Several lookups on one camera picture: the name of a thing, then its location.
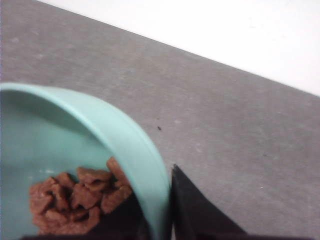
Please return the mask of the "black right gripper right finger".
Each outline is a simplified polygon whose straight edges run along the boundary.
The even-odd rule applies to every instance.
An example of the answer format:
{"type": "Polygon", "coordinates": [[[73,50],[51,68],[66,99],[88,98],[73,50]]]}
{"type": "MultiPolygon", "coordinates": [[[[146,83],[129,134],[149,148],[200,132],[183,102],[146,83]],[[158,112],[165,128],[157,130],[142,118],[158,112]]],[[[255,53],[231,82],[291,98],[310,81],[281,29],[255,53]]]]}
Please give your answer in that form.
{"type": "Polygon", "coordinates": [[[171,203],[177,240],[249,240],[250,236],[213,205],[174,165],[171,172],[171,203]]]}

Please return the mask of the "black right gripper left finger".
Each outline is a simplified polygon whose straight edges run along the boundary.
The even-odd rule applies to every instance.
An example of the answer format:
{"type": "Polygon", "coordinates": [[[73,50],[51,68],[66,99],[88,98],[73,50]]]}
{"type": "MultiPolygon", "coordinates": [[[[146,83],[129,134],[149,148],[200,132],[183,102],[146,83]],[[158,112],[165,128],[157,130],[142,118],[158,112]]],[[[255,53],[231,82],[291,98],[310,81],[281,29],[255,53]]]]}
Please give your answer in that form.
{"type": "Polygon", "coordinates": [[[148,223],[135,194],[83,235],[27,235],[23,240],[150,240],[148,223]]]}

